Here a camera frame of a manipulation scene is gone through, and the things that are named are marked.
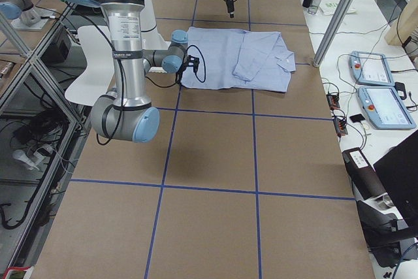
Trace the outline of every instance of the label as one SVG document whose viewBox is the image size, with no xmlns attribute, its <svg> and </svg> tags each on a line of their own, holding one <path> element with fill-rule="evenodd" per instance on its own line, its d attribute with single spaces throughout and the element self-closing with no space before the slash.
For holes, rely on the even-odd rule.
<svg viewBox="0 0 418 279">
<path fill-rule="evenodd" d="M 359 151 L 351 152 L 350 156 L 351 158 L 353 158 L 353 161 L 359 169 L 368 167 L 367 161 L 364 159 L 363 155 Z"/>
<path fill-rule="evenodd" d="M 136 16 L 109 16 L 109 31 L 113 41 L 140 41 L 141 31 Z"/>
</svg>

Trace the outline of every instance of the black monitor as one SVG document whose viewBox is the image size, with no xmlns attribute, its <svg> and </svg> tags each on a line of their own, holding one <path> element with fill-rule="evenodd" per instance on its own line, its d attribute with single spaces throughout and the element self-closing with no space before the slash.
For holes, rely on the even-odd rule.
<svg viewBox="0 0 418 279">
<path fill-rule="evenodd" d="M 418 226 L 418 131 L 377 161 L 374 169 L 405 222 Z"/>
</svg>

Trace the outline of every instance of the white desk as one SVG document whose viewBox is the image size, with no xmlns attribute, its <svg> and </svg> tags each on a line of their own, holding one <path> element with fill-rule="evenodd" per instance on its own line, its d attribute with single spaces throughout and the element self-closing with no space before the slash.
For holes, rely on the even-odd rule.
<svg viewBox="0 0 418 279">
<path fill-rule="evenodd" d="M 376 5 L 374 0 L 353 0 L 352 6 L 357 10 L 355 14 L 347 14 L 340 26 L 338 32 L 358 32 L 366 33 L 371 30 L 378 29 L 384 26 L 387 22 L 379 7 Z M 316 51 L 323 35 L 314 33 L 324 33 L 327 30 L 329 22 L 332 16 L 325 16 L 321 9 L 318 10 L 316 15 L 308 14 L 307 10 L 304 9 L 306 24 L 309 27 L 310 37 L 312 40 L 313 49 Z M 361 34 L 337 34 L 327 52 L 321 66 L 321 76 L 329 82 L 336 84 L 340 92 L 349 91 L 352 92 L 353 88 L 341 81 L 338 77 L 337 70 L 337 59 L 342 54 L 350 54 L 354 50 L 360 50 L 365 52 L 376 52 L 385 54 L 387 57 L 403 56 L 396 59 L 388 59 L 389 67 L 392 71 L 399 71 L 404 69 L 412 69 L 413 65 L 409 58 L 405 56 L 405 53 L 401 47 L 389 46 L 385 42 L 384 36 L 388 32 L 389 26 L 382 27 L 378 31 L 371 32 L 366 35 Z M 348 81 L 350 84 L 354 84 L 351 72 L 348 66 L 348 56 L 342 56 L 339 61 L 339 68 L 341 77 Z M 401 74 L 393 74 L 394 80 L 397 82 L 403 82 L 406 86 L 407 92 L 412 92 L 412 99 L 418 101 L 418 73 L 406 72 Z M 332 86 L 328 84 L 324 85 L 325 91 L 336 91 Z M 348 93 L 340 94 L 340 106 L 346 113 L 347 117 L 363 113 L 361 103 L 357 97 L 357 94 L 351 95 Z M 405 104 L 412 105 L 409 98 L 405 101 Z M 415 122 L 418 122 L 418 113 L 412 112 L 412 118 Z M 362 127 L 358 123 L 349 123 L 355 126 L 361 133 L 363 133 Z M 375 129 L 371 123 L 366 122 L 369 128 L 366 130 L 368 133 L 367 143 L 362 150 L 369 162 L 373 165 L 378 159 L 386 154 L 390 147 L 396 146 L 416 129 L 409 131 L 384 131 Z M 348 127 L 349 134 L 341 138 L 340 148 L 341 151 L 349 148 L 359 147 L 361 145 L 361 136 L 353 130 L 350 126 Z M 387 272 L 393 272 L 393 269 L 382 269 L 378 266 L 376 260 L 373 262 L 374 271 L 376 278 L 382 278 Z M 402 264 L 400 270 L 396 274 L 396 279 L 412 279 L 416 278 L 418 273 L 418 261 L 407 261 Z"/>
</svg>

